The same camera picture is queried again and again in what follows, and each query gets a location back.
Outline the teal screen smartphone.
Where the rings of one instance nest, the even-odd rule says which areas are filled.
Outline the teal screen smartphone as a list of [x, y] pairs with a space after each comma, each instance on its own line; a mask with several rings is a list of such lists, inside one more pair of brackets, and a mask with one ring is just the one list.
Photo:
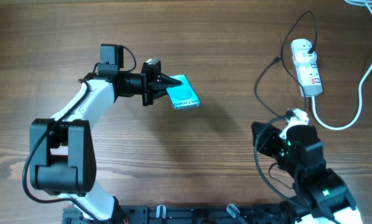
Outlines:
[[170, 76], [181, 81], [181, 85], [167, 88], [167, 94], [175, 110], [200, 106], [200, 100], [185, 75]]

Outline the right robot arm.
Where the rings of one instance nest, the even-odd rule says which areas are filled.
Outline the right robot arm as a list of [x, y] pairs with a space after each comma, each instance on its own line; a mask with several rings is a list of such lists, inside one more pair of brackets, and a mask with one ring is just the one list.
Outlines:
[[254, 122], [251, 130], [255, 150], [275, 159], [293, 178], [295, 196], [279, 204], [255, 205], [246, 214], [249, 223], [362, 223], [346, 183], [326, 166], [315, 127], [293, 126], [285, 138], [267, 123]]

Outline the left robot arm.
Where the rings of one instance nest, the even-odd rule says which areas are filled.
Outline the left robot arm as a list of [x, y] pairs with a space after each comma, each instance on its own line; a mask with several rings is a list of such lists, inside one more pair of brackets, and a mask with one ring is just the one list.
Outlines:
[[158, 59], [143, 63], [140, 73], [124, 69], [127, 47], [101, 44], [100, 61], [84, 78], [81, 89], [50, 118], [30, 126], [30, 153], [22, 172], [24, 193], [37, 203], [68, 201], [86, 223], [129, 223], [118, 199], [96, 181], [96, 157], [91, 130], [119, 97], [141, 95], [143, 106], [180, 86], [161, 72]]

